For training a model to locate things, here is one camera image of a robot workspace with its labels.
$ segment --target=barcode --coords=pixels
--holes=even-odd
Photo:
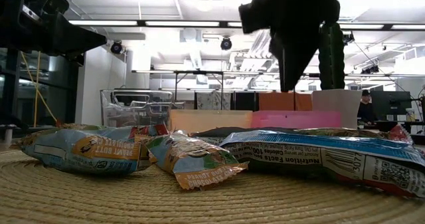
[[[341,150],[325,150],[325,160],[335,167],[340,168],[349,173],[355,173],[353,169],[353,160],[355,159],[354,152]]]
[[[382,161],[380,179],[374,175],[373,179],[393,182],[401,188],[407,188],[410,183],[410,170],[402,166]]]

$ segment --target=computer monitor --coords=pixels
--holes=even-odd
[[[410,92],[371,91],[372,105],[378,120],[387,120],[387,115],[406,115],[412,107]]]

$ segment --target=straw mat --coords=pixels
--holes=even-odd
[[[277,175],[241,173],[208,191],[183,191],[151,166],[99,178],[0,154],[1,223],[423,223],[421,201]]]

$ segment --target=yellow cable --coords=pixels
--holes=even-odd
[[[33,80],[33,77],[31,76],[31,72],[29,72],[29,67],[28,67],[28,63],[27,63],[27,60],[26,60],[26,58],[25,58],[25,55],[24,55],[24,53],[22,53],[22,52],[21,52],[21,55],[22,55],[22,59],[24,60],[25,66],[27,67],[27,72],[28,72],[29,78],[31,79],[31,82],[35,85],[34,80]],[[54,115],[53,115],[52,111],[50,110],[50,108],[48,108],[48,105],[47,105],[46,101],[44,101],[44,98],[43,98],[43,96],[41,95],[41,93],[40,93],[40,91],[39,91],[38,87],[36,87],[36,89],[35,89],[35,90],[36,90],[37,94],[39,94],[39,96],[40,96],[40,98],[41,98],[41,101],[42,101],[42,103],[44,104],[44,106],[46,106],[46,109],[47,109],[48,113],[52,116],[53,120],[54,120],[55,122],[57,122],[57,119],[54,117]]]
[[[39,58],[37,61],[37,77],[36,77],[36,85],[35,85],[35,107],[34,107],[34,128],[37,127],[37,111],[38,111],[38,99],[39,96],[37,95],[37,90],[39,89],[39,71],[40,71],[40,57],[41,57],[41,52],[39,51]]]

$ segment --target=pink box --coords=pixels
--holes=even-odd
[[[340,128],[336,111],[257,111],[252,113],[252,128]]]

